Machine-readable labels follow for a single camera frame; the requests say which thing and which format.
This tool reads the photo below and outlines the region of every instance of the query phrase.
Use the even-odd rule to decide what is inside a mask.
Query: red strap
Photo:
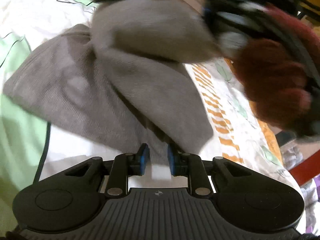
[[[320,174],[320,150],[298,166],[289,170],[289,172],[297,181],[299,186],[302,186],[307,181]]]

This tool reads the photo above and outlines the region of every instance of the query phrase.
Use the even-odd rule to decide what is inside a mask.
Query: headphones
[[[94,1],[98,3],[118,0]],[[267,38],[284,45],[289,54],[306,67],[308,83],[304,89],[311,94],[311,108],[288,125],[287,130],[295,132],[297,139],[301,141],[312,142],[320,140],[319,72],[300,39],[266,14],[264,7],[266,3],[271,3],[286,13],[297,16],[300,2],[313,9],[320,9],[306,0],[206,0],[203,20],[227,57],[232,58],[247,44],[249,38]]]

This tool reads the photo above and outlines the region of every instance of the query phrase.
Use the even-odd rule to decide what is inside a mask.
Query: gray towel
[[[101,5],[92,27],[76,25],[36,48],[4,93],[54,125],[121,152],[148,143],[153,162],[167,142],[199,153],[213,136],[181,63],[217,49],[201,18],[176,0]]]

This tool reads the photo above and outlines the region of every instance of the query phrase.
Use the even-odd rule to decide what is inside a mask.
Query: textured controller surface
[[[192,197],[185,188],[133,188],[126,197],[108,200],[78,229],[58,234],[25,229],[20,234],[30,240],[291,240],[299,235],[294,229],[274,234],[239,229],[210,200]]]

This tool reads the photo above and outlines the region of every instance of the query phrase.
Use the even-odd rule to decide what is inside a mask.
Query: purple fabric
[[[308,227],[306,228],[306,234],[311,234],[312,231],[313,231],[312,226],[308,226]]]
[[[318,198],[319,198],[319,201],[320,201],[320,175],[316,176],[314,178],[314,180],[315,180],[316,185],[317,185]]]

